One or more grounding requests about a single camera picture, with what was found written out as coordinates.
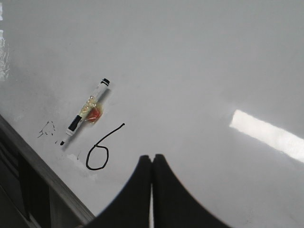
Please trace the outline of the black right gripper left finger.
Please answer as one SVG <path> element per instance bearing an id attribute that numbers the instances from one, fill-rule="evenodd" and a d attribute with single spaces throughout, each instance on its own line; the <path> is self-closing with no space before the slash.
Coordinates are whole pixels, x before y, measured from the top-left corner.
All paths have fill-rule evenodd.
<path id="1" fill-rule="evenodd" d="M 138 163 L 119 194 L 86 228 L 148 228 L 152 162 L 147 155 Z"/>

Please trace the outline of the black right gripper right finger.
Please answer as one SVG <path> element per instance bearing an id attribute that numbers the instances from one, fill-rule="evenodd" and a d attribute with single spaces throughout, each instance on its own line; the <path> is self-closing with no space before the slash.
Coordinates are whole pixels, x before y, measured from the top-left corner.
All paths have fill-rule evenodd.
<path id="1" fill-rule="evenodd" d="M 152 162 L 153 218 L 156 228 L 228 228 L 187 191 L 164 155 Z"/>

